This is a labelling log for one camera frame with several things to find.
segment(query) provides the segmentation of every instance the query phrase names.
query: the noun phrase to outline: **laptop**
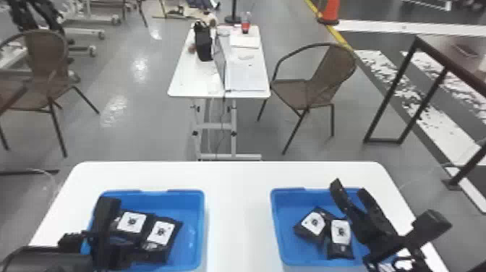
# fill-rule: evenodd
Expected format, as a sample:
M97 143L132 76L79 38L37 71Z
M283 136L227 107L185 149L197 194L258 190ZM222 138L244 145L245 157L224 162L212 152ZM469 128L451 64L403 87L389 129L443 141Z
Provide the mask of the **laptop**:
M216 69L218 70L221 82L223 83L223 86L225 86L224 77L226 74L226 59L224 57L223 46L221 46L219 35L216 36L216 39L214 41L213 60L216 63Z
M237 48L231 48L231 50L238 54ZM224 90L263 91L267 88L267 75L262 74L261 69L254 67L255 58L226 59L218 35L215 39L213 60L216 63Z

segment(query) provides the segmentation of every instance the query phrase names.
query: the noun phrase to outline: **orange traffic cone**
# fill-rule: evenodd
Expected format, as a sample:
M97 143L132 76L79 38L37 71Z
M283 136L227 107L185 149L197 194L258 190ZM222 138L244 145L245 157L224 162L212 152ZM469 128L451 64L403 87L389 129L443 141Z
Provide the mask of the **orange traffic cone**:
M339 0L327 0L324 10L317 11L317 21L324 25L337 25L339 23Z

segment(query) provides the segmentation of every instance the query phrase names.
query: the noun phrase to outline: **wicker chair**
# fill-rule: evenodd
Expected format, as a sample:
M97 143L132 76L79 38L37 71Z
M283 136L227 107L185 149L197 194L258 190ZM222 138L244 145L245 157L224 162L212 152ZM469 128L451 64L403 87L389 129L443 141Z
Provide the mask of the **wicker chair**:
M13 35L0 43L0 50L12 41L20 41L27 47L27 65L30 71L16 72L0 69L0 109L50 114L62 154L67 157L66 146L54 110L54 106L59 109L62 107L56 99L69 90L75 90L95 113L99 114L99 111L74 85L80 79L68 69L66 38L50 30L29 30ZM1 128L0 138L4 148L9 150Z
M309 80L277 80L282 62L304 50L327 46L323 60ZM294 128L282 154L285 155L305 115L310 109L329 106L331 108L331 136L334 136L334 104L331 102L341 84L354 73L356 59L353 53L336 43L314 43L301 47L281 58L275 67L270 89L297 114L299 121ZM257 120L260 121L267 101L263 101Z

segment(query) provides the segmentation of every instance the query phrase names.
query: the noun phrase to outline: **black metal chair frame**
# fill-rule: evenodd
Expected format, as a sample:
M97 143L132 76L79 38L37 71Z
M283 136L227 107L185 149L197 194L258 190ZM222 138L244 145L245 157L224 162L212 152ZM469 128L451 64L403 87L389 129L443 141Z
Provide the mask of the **black metal chair frame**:
M58 34L58 33L55 33L55 32L49 31L49 30L30 30L30 31L25 31L23 33L13 35L12 37L10 37L10 38L6 39L5 41L3 41L2 43L0 43L0 49L3 46L5 46L6 44L8 44L8 43L10 43L14 40L17 40L18 38L21 38L22 36L29 35L29 33L32 33L32 32L50 32L52 35L56 35L56 36L58 36L58 38L62 39L63 42L64 42L64 52L62 54L62 58L59 61L59 64L57 65L57 67L62 65L63 61L67 61L68 45L67 45L66 38L64 36ZM47 79L48 84L52 81L52 79L54 79L54 77L56 76L56 73L57 73L57 68L55 70L53 70L52 73L49 75L49 77ZM71 90L71 89L74 89L76 91L76 93L78 93L81 96L81 98L94 110L94 112L96 114L100 113L100 111L91 103L91 101L88 100L88 98L81 92L81 90L78 87L76 87L75 85L69 84L69 87L67 87L66 91ZM61 146L62 155L63 155L63 157L66 158L67 157L67 149L66 149L66 145L64 143L64 138L62 137L61 129L59 127L59 121L56 118L56 111L54 109L54 106L59 108L59 109L62 109L62 107L57 102L55 102L55 100L50 96L47 97L47 100L48 100L47 109L11 109L11 110L14 110L14 111L34 111L34 112L40 112L40 113L43 113L43 114L50 114L51 118L52 118L52 122L54 123L54 129L56 130L56 134L57 134L57 138L59 140L59 144ZM5 138L5 134L4 134L1 126L0 126L0 138L1 138L1 144L4 146L4 149L10 150L10 147L7 143L7 139Z
M273 81L276 80L277 78L277 73L278 73L278 69L280 68L280 65L282 64L282 62L284 62L286 59L290 58L291 56L294 56L302 51L305 51L307 49L310 49L310 48L316 48L316 47L321 47L321 46L338 46L338 47L341 47L343 50L347 50L349 51L349 53L352 55L353 53L347 49L346 47L344 46L341 46L337 43L313 43L313 44L310 44L308 46L303 46L295 51L292 51L291 53L283 56L281 59L278 60L277 62L277 65L275 67L275 71L273 72L273 76L272 76L272 80L270 82L270 89L271 89L271 83ZM294 139L294 136L295 134L297 133L297 130L299 130L300 128L300 125L302 124L302 121L304 120L305 116L307 114L309 114L310 112L310 109L312 108L312 105L313 103L321 96L323 95L327 90L332 90L333 88L336 88L338 87L339 85L341 85L345 80L347 80L349 77L351 77L351 75L354 73L354 70L356 69L356 65L354 65L354 68L353 69L350 69L349 73L347 76L345 76L343 79L339 80L339 81L336 81L334 84L332 85L329 85L328 87L324 88L323 90L320 91L320 95L317 95L312 101L310 101L309 103L307 103L307 107L305 109L302 110L302 112L300 113L299 110L297 109L294 109L294 107L290 106L284 99L281 99L287 106L289 106L289 108L299 117L299 121L297 122L297 124L295 125L295 128L294 130L292 131L292 134L290 135L290 138L289 140L287 140L287 144L285 144L285 148L283 148L283 151L282 151L282 155L285 155L287 150L289 149L289 146L290 144L292 143L292 140ZM258 117L257 117L257 122L260 121L260 118L262 117L262 114L263 114L263 111L265 109L265 106L267 105L267 101L268 100L264 100L263 101L263 104L262 104L262 107L260 108L260 112L258 113ZM334 137L334 124L335 124L335 120L334 120L334 104L333 103L329 103L328 105L326 106L329 106L331 108L331 137Z

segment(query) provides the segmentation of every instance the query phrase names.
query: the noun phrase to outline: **yellow floor line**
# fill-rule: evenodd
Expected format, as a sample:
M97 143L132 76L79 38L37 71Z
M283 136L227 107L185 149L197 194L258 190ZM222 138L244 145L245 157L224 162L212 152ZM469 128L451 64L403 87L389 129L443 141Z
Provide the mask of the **yellow floor line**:
M309 8L314 12L317 17L321 17L320 12L317 10L317 7L312 3L311 0L304 0L305 3L309 6ZM329 33L338 41L338 43L342 44L343 46L353 50L353 48L349 45L349 43L343 38L339 31L334 29L332 25L326 25Z

